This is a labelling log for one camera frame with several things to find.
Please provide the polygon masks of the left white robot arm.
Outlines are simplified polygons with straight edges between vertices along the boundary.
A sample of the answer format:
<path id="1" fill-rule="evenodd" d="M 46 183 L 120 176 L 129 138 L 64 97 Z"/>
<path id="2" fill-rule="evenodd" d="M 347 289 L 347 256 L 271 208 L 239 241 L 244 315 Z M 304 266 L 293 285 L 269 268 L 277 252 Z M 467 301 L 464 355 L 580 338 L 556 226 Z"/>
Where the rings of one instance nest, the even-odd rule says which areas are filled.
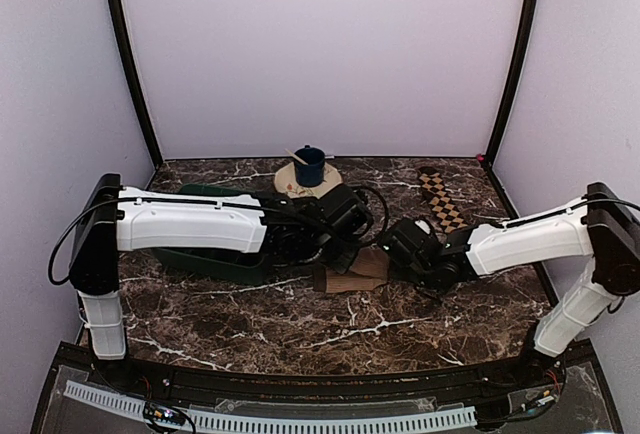
<path id="1" fill-rule="evenodd" d="M 68 228 L 74 236 L 68 280 L 81 300 L 103 375 L 120 390 L 131 390 L 141 381 L 141 369 L 126 356 L 120 253 L 205 249 L 284 266 L 320 261 L 340 272 L 364 247 L 372 224 L 366 200 L 344 184 L 319 198 L 205 196 L 144 191 L 106 174 Z"/>

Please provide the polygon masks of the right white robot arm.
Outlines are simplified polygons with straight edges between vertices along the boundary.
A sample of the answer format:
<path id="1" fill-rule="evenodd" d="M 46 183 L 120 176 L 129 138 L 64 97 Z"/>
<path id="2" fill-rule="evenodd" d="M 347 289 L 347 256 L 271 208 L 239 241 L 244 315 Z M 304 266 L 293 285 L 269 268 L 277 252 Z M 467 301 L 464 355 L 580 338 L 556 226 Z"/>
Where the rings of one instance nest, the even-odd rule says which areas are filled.
<path id="1" fill-rule="evenodd" d="M 511 380 L 530 388 L 547 374 L 549 359 L 560 356 L 612 304 L 638 293 L 638 211 L 638 205 L 596 182 L 555 209 L 464 227 L 444 240 L 429 222 L 403 218 L 378 245 L 412 282 L 439 291 L 525 264 L 586 258 L 576 282 L 533 328 L 528 351 L 511 364 Z"/>

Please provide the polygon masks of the plain brown sock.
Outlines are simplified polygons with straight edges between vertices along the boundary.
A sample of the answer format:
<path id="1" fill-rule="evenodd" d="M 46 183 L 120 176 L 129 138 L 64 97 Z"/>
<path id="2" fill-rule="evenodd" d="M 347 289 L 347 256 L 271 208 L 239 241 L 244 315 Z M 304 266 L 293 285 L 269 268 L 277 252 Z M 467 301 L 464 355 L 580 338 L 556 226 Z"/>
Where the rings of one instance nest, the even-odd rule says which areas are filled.
<path id="1" fill-rule="evenodd" d="M 322 293 L 373 291 L 389 280 L 390 259 L 379 248 L 361 249 L 350 269 L 343 274 L 324 266 L 313 272 L 313 290 Z"/>

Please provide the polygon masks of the brown black checkered sock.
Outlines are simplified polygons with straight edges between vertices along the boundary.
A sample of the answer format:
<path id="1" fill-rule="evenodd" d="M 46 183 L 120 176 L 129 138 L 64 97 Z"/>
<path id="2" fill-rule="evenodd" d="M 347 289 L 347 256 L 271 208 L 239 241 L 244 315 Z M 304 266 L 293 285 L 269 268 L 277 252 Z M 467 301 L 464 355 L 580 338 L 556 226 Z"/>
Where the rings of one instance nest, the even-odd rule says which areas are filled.
<path id="1" fill-rule="evenodd" d="M 419 167 L 418 181 L 423 200 L 427 202 L 445 234 L 468 226 L 437 169 L 431 166 Z"/>

